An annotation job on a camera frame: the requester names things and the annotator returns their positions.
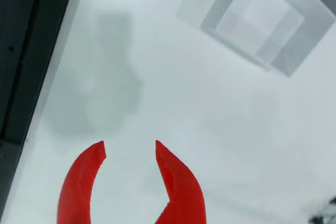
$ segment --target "black metal frame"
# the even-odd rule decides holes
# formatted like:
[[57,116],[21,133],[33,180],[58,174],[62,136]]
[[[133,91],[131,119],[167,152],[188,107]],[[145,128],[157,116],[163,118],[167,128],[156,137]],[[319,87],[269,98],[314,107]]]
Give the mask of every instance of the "black metal frame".
[[68,0],[0,0],[0,219]]

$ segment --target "white surface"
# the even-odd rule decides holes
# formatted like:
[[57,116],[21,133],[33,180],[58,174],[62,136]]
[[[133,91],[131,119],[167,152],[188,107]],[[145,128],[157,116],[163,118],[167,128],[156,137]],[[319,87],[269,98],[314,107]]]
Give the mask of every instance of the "white surface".
[[287,79],[181,21],[183,0],[78,1],[2,224],[56,223],[70,165],[100,140],[94,224],[156,221],[168,202],[156,139],[198,178],[208,223],[306,223],[336,194],[335,26]]

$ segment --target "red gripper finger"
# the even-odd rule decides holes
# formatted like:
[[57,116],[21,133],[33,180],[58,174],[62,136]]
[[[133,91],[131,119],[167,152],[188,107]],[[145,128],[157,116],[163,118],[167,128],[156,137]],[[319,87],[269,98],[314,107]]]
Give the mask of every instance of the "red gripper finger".
[[57,224],[91,224],[93,182],[105,158],[104,142],[101,141],[86,149],[75,160],[59,196]]
[[156,161],[170,200],[156,224],[206,224],[203,193],[193,173],[160,141]]

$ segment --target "transparent box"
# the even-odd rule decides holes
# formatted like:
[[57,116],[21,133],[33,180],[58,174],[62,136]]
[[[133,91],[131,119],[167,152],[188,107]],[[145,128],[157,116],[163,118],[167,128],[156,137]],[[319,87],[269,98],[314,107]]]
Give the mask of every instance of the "transparent box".
[[335,21],[320,0],[184,0],[179,16],[246,59],[287,76]]

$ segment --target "white table surface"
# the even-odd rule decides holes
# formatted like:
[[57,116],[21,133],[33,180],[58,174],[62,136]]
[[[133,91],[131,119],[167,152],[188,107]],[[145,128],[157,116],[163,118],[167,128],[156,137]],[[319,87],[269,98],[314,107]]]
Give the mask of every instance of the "white table surface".
[[289,79],[179,19],[182,1],[70,0],[1,224],[56,223],[100,140],[94,224],[155,223],[156,139],[197,177],[208,223],[306,223],[336,195],[336,27]]

